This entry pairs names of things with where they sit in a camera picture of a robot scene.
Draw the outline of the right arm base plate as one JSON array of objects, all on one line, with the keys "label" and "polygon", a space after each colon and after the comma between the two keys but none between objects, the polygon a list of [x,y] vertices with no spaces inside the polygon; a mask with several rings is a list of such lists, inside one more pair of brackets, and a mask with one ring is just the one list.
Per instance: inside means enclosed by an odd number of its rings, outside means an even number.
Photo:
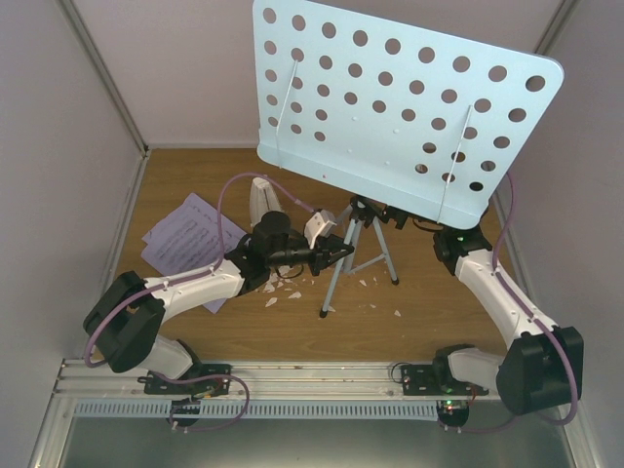
[{"label": "right arm base plate", "polygon": [[472,397],[488,396],[489,391],[474,383],[451,378],[441,383],[432,365],[398,365],[399,378],[405,396]]}]

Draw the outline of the white metronome body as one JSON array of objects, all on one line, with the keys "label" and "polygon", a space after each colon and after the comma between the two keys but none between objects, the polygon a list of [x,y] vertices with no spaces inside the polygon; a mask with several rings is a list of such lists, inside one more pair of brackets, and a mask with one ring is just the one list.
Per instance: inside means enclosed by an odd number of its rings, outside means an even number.
[{"label": "white metronome body", "polygon": [[255,227],[269,212],[283,212],[273,185],[265,178],[255,177],[250,190],[250,220]]}]

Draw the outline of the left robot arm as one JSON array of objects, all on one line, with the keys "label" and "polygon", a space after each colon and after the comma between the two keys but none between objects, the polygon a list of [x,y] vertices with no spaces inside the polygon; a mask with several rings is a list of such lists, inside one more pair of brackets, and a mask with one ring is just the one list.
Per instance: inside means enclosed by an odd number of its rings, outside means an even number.
[{"label": "left robot arm", "polygon": [[333,225],[329,212],[317,211],[298,233],[285,213],[270,211],[223,260],[161,278],[121,274],[83,322],[86,365],[116,373],[144,369],[180,394],[193,392],[201,381],[198,360],[181,342],[162,336],[162,325],[205,303],[255,291],[282,266],[305,265],[319,275],[354,252],[332,233]]}]

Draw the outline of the light blue music stand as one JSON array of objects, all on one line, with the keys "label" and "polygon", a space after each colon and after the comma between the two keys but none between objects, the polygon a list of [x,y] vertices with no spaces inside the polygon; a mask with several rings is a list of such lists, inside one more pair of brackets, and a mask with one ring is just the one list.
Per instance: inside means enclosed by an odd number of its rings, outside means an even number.
[{"label": "light blue music stand", "polygon": [[554,59],[310,1],[253,3],[265,163],[475,227],[560,90]]}]

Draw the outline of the sheet music paper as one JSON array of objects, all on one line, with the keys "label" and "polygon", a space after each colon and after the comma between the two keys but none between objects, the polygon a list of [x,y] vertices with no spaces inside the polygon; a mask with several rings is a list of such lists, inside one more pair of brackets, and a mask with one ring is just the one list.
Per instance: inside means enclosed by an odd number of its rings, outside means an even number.
[{"label": "sheet music paper", "polygon": [[212,314],[216,314],[219,309],[224,305],[226,299],[216,299],[203,304],[203,307],[210,311]]},{"label": "sheet music paper", "polygon": [[220,258],[216,208],[191,193],[142,240],[141,258],[162,275],[212,264]]}]

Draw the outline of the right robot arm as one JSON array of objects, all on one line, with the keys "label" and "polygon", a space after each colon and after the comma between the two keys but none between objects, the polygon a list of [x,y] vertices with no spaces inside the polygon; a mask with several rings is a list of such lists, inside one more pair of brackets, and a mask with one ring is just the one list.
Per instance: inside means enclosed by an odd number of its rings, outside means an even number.
[{"label": "right robot arm", "polygon": [[576,416],[582,396],[584,340],[574,327],[560,327],[537,306],[505,271],[481,227],[432,227],[430,221],[394,207],[373,208],[376,219],[393,220],[397,228],[411,221],[433,235],[436,258],[482,304],[507,347],[496,356],[470,344],[438,350],[427,375],[434,389],[453,395],[477,386],[498,394],[515,416],[567,405]]}]

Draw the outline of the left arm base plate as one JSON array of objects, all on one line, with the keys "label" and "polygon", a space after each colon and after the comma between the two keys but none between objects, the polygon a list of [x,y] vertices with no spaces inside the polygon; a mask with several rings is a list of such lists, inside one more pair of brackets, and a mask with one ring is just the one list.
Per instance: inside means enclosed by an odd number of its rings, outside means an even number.
[{"label": "left arm base plate", "polygon": [[229,393],[229,364],[193,365],[179,380],[184,383],[171,383],[149,372],[137,379],[147,395],[186,395],[194,398],[217,397]]}]

